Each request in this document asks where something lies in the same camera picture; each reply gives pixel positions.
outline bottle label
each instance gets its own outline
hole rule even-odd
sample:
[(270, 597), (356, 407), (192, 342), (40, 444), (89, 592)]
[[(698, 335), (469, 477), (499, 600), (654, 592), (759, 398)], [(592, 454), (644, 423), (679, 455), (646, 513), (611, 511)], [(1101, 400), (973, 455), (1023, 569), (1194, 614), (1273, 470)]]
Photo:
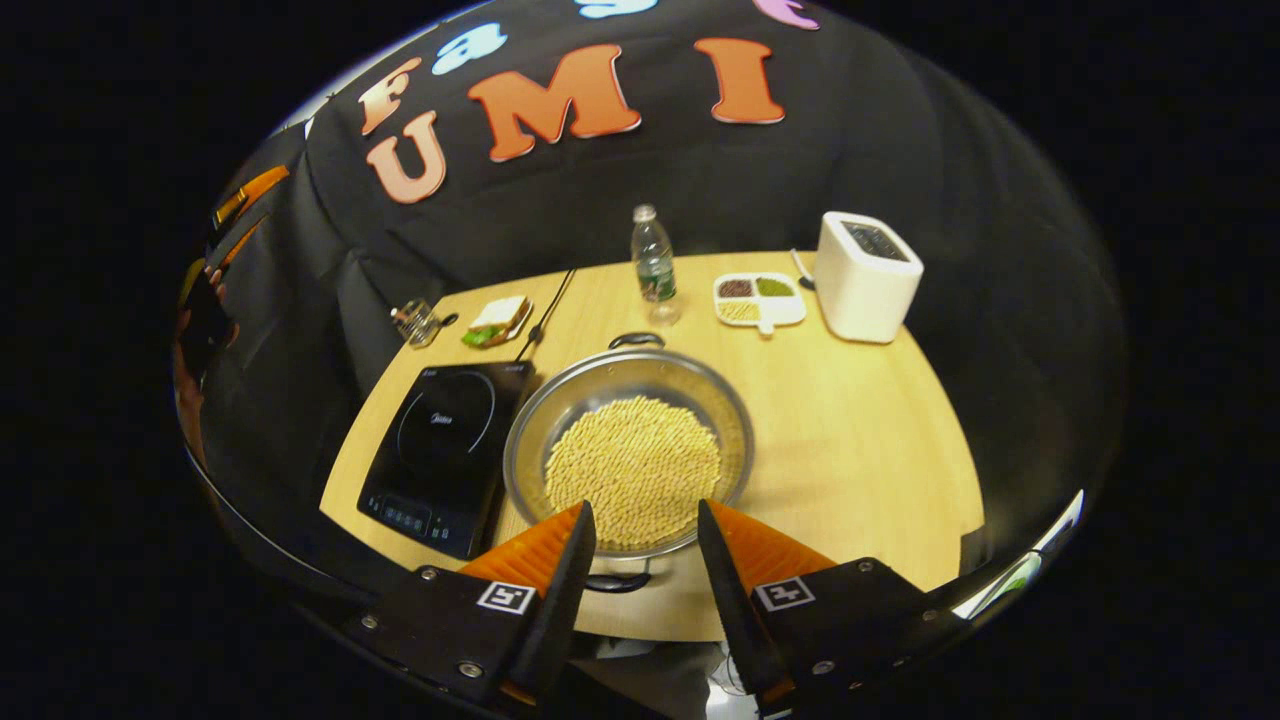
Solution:
[(663, 302), (676, 296), (676, 270), (671, 269), (657, 275), (640, 275), (640, 295), (649, 302)]

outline pot handle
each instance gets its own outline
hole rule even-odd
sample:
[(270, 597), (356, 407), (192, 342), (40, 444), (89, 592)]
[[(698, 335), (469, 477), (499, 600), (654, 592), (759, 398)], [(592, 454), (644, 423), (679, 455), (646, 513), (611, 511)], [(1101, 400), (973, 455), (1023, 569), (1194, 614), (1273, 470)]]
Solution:
[(613, 338), (613, 342), (609, 343), (609, 350), (614, 350), (621, 345), (644, 345), (646, 342), (654, 342), (658, 347), (667, 346), (667, 342), (654, 333), (626, 333)]
[(653, 575), (649, 574), (649, 560), (645, 557), (644, 570), (635, 575), (588, 575), (586, 589), (612, 593), (635, 592), (653, 579)]

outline plastic bottle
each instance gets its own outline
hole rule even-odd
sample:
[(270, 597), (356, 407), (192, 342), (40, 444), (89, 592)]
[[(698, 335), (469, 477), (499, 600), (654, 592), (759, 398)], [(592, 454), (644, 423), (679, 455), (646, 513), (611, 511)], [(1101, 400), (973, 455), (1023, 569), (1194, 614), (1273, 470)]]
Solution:
[(637, 205), (631, 219), (631, 261), (640, 279), (640, 295), (650, 304), (649, 322), (669, 325), (680, 319), (675, 304), (676, 270), (672, 263), (671, 238), (658, 222), (653, 205)]

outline white toaster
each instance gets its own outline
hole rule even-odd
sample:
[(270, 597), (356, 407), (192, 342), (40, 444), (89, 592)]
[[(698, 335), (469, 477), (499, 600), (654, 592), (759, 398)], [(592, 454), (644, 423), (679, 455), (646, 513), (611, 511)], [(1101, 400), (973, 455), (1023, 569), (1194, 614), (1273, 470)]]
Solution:
[(876, 218), (822, 215), (813, 282), (822, 316), (836, 337), (892, 342), (923, 273), (915, 252)]

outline small glass jar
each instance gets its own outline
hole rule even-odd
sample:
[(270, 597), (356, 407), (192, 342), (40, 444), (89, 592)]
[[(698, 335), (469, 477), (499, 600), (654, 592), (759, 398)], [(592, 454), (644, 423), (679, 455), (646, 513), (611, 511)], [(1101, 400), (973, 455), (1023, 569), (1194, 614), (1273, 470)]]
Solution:
[(410, 300), (403, 307), (392, 307), (392, 323), (412, 347), (431, 345), (442, 327), (440, 319), (421, 297)]

